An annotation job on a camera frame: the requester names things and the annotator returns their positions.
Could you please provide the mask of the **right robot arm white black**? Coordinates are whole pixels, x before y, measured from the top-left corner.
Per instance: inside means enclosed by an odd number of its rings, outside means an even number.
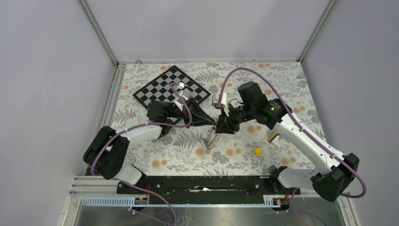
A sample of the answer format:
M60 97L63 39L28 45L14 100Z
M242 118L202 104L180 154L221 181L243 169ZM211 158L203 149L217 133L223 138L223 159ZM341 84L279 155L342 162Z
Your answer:
M354 180L359 158L343 154L310 131L278 99L268 100L255 82L238 87L243 102L238 107L228 103L227 94L213 97L212 105L221 110L215 126L217 134L235 134L241 123L256 120L277 135L293 144L314 165L313 169L292 169L287 166L271 166L270 188L281 194L288 188L312 189L320 197L334 202Z

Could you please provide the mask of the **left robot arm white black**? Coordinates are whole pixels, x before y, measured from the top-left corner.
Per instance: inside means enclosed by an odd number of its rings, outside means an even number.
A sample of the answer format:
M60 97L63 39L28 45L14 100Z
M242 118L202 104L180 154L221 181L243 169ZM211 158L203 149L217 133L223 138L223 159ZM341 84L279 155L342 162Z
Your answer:
M134 145L162 138L172 127L178 125L173 119L183 120L184 128L214 125L215 120L207 115L190 97L185 103L152 101L147 108L148 123L117 131L110 126L102 127L83 155L83 161L93 172L104 179L117 179L128 183L132 192L139 194L145 190L143 172L125 163L127 150Z

